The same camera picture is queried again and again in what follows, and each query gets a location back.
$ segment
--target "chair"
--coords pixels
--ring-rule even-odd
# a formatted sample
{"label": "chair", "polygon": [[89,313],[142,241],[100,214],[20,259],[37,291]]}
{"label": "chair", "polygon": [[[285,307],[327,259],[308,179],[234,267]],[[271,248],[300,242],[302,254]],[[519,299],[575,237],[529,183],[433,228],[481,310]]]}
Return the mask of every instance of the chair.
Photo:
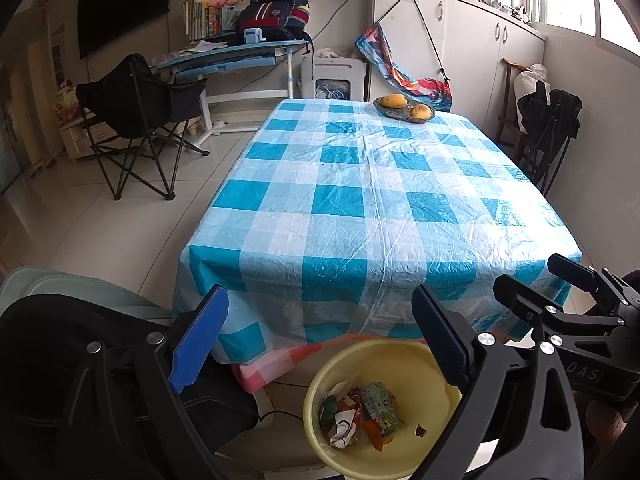
{"label": "chair", "polygon": [[[504,63],[507,66],[507,77],[504,81],[504,101],[502,103],[502,113],[498,116],[498,131],[495,134],[495,140],[497,146],[506,146],[507,148],[514,148],[513,157],[511,160],[516,164],[516,166],[520,163],[520,159],[524,154],[525,148],[529,145],[529,136],[524,134],[520,130],[520,125],[518,124],[518,118],[508,119],[507,118],[507,108],[509,106],[509,95],[511,94],[511,69],[519,70],[523,72],[527,70],[526,67],[519,65],[517,63],[512,63],[505,58],[502,58],[500,62]],[[512,142],[507,142],[502,140],[502,133],[504,131],[505,126],[507,129],[518,136],[518,140],[515,144]]]}
{"label": "chair", "polygon": [[[522,155],[521,169],[534,186],[540,186],[543,196],[546,196],[556,179],[569,142],[578,136],[578,115],[582,109],[580,98],[564,90],[552,90],[548,98],[549,104],[545,85],[538,81],[535,92],[518,100],[518,109],[522,114],[522,125],[528,133],[530,148],[529,153]],[[562,153],[547,186],[551,165],[561,149]]]}
{"label": "chair", "polygon": [[[201,113],[199,96],[206,84],[206,80],[186,84],[165,83],[152,74],[141,54],[129,54],[100,81],[78,85],[76,94],[82,110],[84,126],[114,200],[121,198],[129,175],[165,199],[175,198],[175,177],[182,149],[188,148],[203,156],[209,155],[209,152],[184,139],[189,119],[196,118]],[[116,135],[95,142],[90,124],[86,120],[85,108],[91,110],[98,120],[104,121],[113,128]],[[182,122],[184,122],[184,128],[179,136],[176,130]],[[175,125],[169,130],[165,127],[167,123]],[[165,135],[156,133],[160,128],[166,132]],[[129,145],[124,149],[108,146],[117,137],[129,139]],[[155,140],[162,141],[159,151],[154,145]],[[151,155],[140,153],[145,142],[148,143]],[[178,147],[171,185],[167,182],[158,158],[160,151],[167,143]],[[113,157],[116,154],[124,154],[123,162]],[[134,173],[133,166],[139,156],[152,158],[156,162],[164,191]],[[103,158],[109,159],[120,168],[120,177],[115,188],[104,168]]]}

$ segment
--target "pink plush toy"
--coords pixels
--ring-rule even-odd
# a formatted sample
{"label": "pink plush toy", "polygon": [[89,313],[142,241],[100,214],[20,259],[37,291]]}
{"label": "pink plush toy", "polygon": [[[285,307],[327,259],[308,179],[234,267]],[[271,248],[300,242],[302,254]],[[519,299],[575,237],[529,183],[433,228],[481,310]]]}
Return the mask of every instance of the pink plush toy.
{"label": "pink plush toy", "polygon": [[235,5],[238,2],[242,2],[243,0],[209,0],[209,7],[215,7],[217,9],[221,9],[225,5]]}

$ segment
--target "bag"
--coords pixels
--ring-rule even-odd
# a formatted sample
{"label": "bag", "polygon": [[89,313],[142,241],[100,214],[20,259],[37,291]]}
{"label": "bag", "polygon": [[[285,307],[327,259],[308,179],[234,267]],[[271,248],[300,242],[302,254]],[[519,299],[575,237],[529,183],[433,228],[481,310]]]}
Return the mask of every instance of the bag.
{"label": "bag", "polygon": [[356,40],[356,46],[362,55],[378,69],[382,74],[382,77],[384,77],[389,84],[395,86],[404,95],[410,99],[429,105],[434,110],[450,112],[451,88],[449,87],[449,78],[444,72],[444,67],[440,61],[440,56],[438,55],[435,44],[433,43],[433,39],[431,38],[429,28],[427,27],[424,17],[422,16],[422,12],[420,11],[420,7],[418,7],[418,3],[415,0],[412,1],[420,13],[422,24],[429,35],[429,39],[431,40],[431,45],[436,53],[436,58],[440,65],[440,73],[442,74],[444,81],[428,78],[416,80],[403,72],[391,58],[391,49],[389,48],[389,44],[386,42],[385,33],[382,31],[380,22],[401,1],[402,0],[398,0],[394,3],[367,32],[360,36]]}
{"label": "bag", "polygon": [[517,106],[518,101],[525,95],[533,94],[536,91],[536,84],[538,81],[542,81],[545,84],[546,90],[546,104],[551,104],[549,99],[549,92],[551,92],[551,85],[546,82],[547,70],[544,65],[536,63],[531,66],[530,70],[520,72],[513,80],[513,92],[516,94],[516,111],[518,113],[518,124],[520,125],[520,131],[524,134],[527,133],[524,126],[522,126],[522,112]]}
{"label": "bag", "polygon": [[267,41],[310,40],[305,32],[309,0],[251,0],[238,16],[237,32],[259,27]]}

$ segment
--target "white cabinet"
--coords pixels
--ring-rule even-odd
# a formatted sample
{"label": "white cabinet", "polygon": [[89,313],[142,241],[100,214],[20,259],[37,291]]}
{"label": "white cabinet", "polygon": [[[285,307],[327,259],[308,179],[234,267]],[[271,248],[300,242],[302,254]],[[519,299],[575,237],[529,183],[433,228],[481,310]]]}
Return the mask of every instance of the white cabinet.
{"label": "white cabinet", "polygon": [[449,0],[442,63],[451,79],[451,112],[482,129],[494,86],[502,20],[478,7]]}
{"label": "white cabinet", "polygon": [[[95,115],[92,112],[88,113],[87,116],[90,124],[95,121]],[[105,123],[95,123],[90,126],[90,128],[95,142],[101,142],[116,135],[116,132]],[[89,139],[89,135],[86,132],[82,118],[78,118],[62,126],[60,128],[60,136],[62,137],[62,141],[65,143],[66,156],[71,160],[81,156],[95,155],[94,150],[91,149],[91,139]],[[132,146],[137,146],[141,142],[142,139],[135,139]],[[123,150],[127,147],[128,143],[129,141],[127,139],[118,137],[112,142],[105,144],[105,146],[108,148]]]}
{"label": "white cabinet", "polygon": [[[378,20],[397,1],[371,0],[370,16]],[[451,111],[494,136],[506,78],[500,60],[505,57],[525,66],[540,63],[545,41],[526,25],[474,0],[416,1],[450,78]],[[382,29],[401,70],[416,79],[440,77],[438,60],[411,0],[403,0],[386,15]],[[368,70],[367,100],[396,91],[376,69]],[[513,114],[514,101],[510,96]]]}
{"label": "white cabinet", "polygon": [[[373,0],[373,17],[377,21],[399,0]],[[396,65],[414,79],[438,78],[440,65],[431,46],[429,33],[442,56],[447,0],[402,0],[382,21],[382,30],[391,49]],[[376,97],[397,92],[375,69],[370,69],[369,101]]]}
{"label": "white cabinet", "polygon": [[[531,34],[513,23],[504,20],[500,29],[500,52],[498,53],[498,66],[495,71],[494,86],[491,100],[484,120],[482,131],[491,139],[495,137],[498,129],[498,115],[502,113],[504,105],[504,84],[507,77],[507,67],[500,62],[502,58],[522,66],[531,66],[534,63],[542,62],[542,55],[545,51],[545,42],[539,37]],[[507,118],[516,117],[515,95],[513,94],[513,78],[520,72],[511,70],[511,87],[509,89],[509,108]]]}

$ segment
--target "appliance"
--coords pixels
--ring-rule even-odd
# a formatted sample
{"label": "appliance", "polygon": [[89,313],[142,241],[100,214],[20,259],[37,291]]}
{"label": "appliance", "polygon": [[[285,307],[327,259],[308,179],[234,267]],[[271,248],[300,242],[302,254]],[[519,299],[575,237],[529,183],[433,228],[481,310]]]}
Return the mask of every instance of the appliance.
{"label": "appliance", "polygon": [[262,39],[262,29],[260,27],[246,28],[244,30],[244,42],[246,44],[262,43],[263,41],[267,40]]}
{"label": "appliance", "polygon": [[366,72],[359,59],[305,56],[300,66],[302,98],[364,101]]}
{"label": "appliance", "polygon": [[167,12],[169,0],[78,0],[80,57]]}

